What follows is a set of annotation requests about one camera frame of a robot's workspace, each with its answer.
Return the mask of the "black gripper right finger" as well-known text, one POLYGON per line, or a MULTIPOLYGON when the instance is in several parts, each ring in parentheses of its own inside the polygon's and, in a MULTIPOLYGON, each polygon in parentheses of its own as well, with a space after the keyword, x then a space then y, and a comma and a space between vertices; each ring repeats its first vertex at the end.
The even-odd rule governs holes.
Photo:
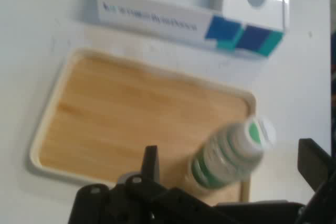
POLYGON ((314 195, 300 208, 295 223, 335 223, 335 161, 313 139, 302 138, 297 165, 314 195))

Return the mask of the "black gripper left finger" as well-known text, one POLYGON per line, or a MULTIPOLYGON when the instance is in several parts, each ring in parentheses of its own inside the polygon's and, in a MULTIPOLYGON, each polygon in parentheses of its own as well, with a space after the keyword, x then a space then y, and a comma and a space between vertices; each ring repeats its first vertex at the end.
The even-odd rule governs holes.
POLYGON ((213 207, 177 189, 160 185, 156 146, 145 148, 139 173, 109 188, 78 190, 69 223, 217 223, 213 207))

